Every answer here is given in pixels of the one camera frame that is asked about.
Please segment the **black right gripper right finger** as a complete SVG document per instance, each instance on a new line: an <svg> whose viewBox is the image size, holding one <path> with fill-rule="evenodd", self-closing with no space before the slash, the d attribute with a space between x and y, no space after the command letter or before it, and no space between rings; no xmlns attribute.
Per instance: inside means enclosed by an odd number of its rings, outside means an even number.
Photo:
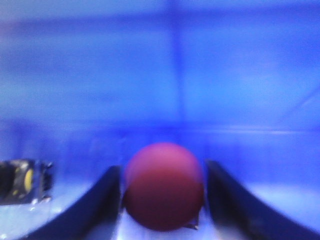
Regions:
<svg viewBox="0 0 320 240"><path fill-rule="evenodd" d="M209 212L220 240L318 240L319 233L255 197L217 161L206 162Z"/></svg>

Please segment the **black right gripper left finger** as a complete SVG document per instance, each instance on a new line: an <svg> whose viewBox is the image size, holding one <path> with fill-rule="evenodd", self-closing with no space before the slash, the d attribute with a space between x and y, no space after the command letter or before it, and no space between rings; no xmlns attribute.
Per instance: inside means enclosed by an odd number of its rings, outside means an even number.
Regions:
<svg viewBox="0 0 320 240"><path fill-rule="evenodd" d="M109 167L99 180L63 213L22 240L111 240L117 228L121 168Z"/></svg>

